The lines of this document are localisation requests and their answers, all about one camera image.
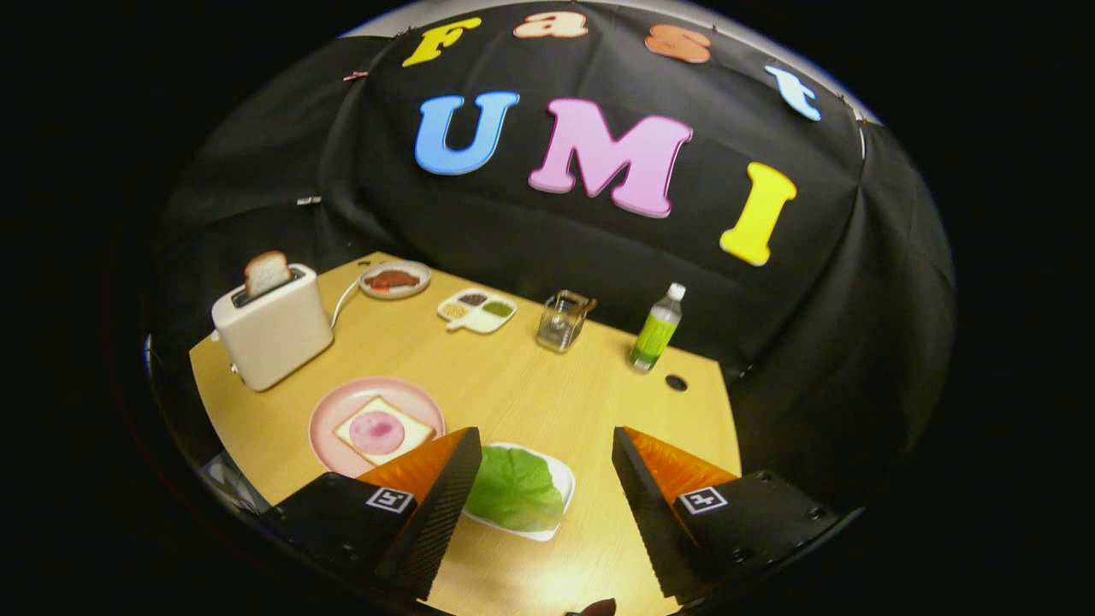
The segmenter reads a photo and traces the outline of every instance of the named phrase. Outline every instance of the glass cup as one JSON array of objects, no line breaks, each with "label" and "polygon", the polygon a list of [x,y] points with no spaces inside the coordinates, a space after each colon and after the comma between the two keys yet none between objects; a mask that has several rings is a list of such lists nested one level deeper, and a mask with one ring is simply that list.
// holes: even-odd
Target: glass cup
[{"label": "glass cup", "polygon": [[561,290],[544,301],[537,342],[558,353],[566,352],[586,323],[585,307],[589,298],[570,290]]}]

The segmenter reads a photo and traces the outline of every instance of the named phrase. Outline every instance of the white toaster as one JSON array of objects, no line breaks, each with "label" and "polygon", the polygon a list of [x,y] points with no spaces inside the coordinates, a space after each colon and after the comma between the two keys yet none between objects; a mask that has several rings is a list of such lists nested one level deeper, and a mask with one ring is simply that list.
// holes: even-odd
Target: white toaster
[{"label": "white toaster", "polygon": [[334,335],[319,278],[290,263],[291,278],[256,297],[240,284],[212,304],[212,324],[243,383],[268,390],[326,349]]}]

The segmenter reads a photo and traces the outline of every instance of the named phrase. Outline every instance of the wooden table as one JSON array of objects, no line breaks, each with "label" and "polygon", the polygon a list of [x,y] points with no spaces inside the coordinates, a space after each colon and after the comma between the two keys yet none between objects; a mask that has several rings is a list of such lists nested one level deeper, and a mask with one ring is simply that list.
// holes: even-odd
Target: wooden table
[{"label": "wooden table", "polygon": [[[393,258],[373,253],[361,259]],[[366,268],[357,263],[320,276],[327,315]],[[527,446],[563,461],[576,477],[570,507],[548,543],[461,516],[426,603],[476,616],[562,616],[607,597],[616,598],[620,616],[677,611],[658,590],[612,466],[612,429],[630,426],[740,476],[718,364],[670,348],[650,373],[637,374],[626,363],[636,333],[590,321],[570,350],[556,355],[534,340],[542,304],[509,293],[502,294],[518,311],[498,332],[446,332],[437,305],[469,286],[489,289],[434,269],[429,286],[404,299],[354,291],[331,347],[264,393],[229,372],[228,353],[215,337],[203,340],[191,362],[226,450],[276,504],[325,472],[308,439],[309,419],[324,395],[364,376],[404,380],[438,403],[449,431],[479,427],[484,444]],[[671,390],[667,374],[683,377],[688,391]]]}]

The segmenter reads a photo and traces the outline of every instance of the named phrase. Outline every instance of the pink letter m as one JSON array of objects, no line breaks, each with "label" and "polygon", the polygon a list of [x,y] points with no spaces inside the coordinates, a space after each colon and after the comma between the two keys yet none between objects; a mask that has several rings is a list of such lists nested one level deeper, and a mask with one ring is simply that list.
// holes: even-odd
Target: pink letter m
[{"label": "pink letter m", "polygon": [[555,131],[543,165],[529,174],[529,185],[549,193],[570,191],[575,183],[570,156],[577,154],[587,195],[600,194],[629,166],[623,183],[612,190],[612,202],[650,218],[669,216],[669,176],[677,152],[692,138],[692,127],[650,115],[614,141],[597,103],[555,98],[548,109],[555,115]]}]

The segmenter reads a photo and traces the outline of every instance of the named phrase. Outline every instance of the lettuce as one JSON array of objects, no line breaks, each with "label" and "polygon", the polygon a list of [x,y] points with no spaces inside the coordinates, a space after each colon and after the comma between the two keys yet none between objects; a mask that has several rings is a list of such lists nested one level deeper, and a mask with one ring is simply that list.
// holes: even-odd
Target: lettuce
[{"label": "lettuce", "polygon": [[483,448],[464,510],[510,531],[551,531],[563,520],[563,496],[543,458],[523,450]]}]

